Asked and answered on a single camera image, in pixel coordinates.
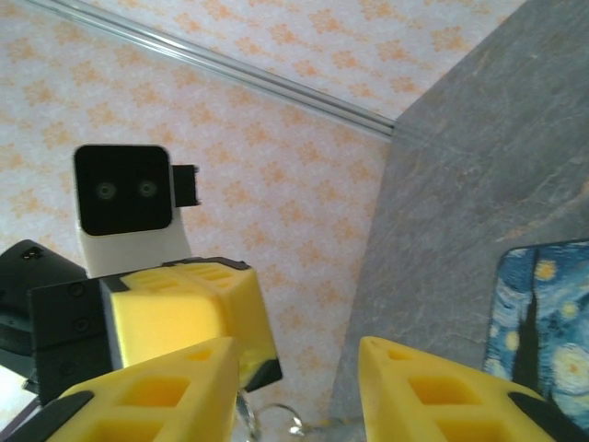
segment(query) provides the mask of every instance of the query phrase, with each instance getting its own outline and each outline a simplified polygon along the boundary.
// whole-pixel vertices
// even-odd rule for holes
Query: gray marble surface
[[[332,397],[382,336],[481,367],[512,247],[589,237],[589,7],[529,0],[400,118]]]

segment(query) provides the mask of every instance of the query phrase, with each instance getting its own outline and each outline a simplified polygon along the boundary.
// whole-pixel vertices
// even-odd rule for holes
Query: starry night print
[[[484,369],[535,390],[589,433],[589,241],[503,255]]]

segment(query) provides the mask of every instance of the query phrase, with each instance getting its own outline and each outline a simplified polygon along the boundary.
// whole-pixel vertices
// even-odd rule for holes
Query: wallpaper
[[[325,416],[387,142],[20,3],[2,17],[1,250],[30,238],[82,263],[74,149],[165,146],[201,168],[194,255],[259,272],[284,380],[255,403]],[[4,426],[24,400],[0,376]]]
[[[397,118],[524,0],[95,0]]]

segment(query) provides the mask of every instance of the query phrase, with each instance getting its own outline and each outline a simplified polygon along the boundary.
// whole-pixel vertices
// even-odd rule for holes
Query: black camera face
[[[159,145],[82,145],[74,154],[80,224],[92,236],[172,222],[169,157]]]

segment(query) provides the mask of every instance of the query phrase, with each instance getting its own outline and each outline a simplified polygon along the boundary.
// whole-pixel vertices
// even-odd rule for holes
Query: camera
[[[82,145],[74,153],[78,239],[90,277],[191,256],[180,207],[197,205],[194,166],[160,145]]]

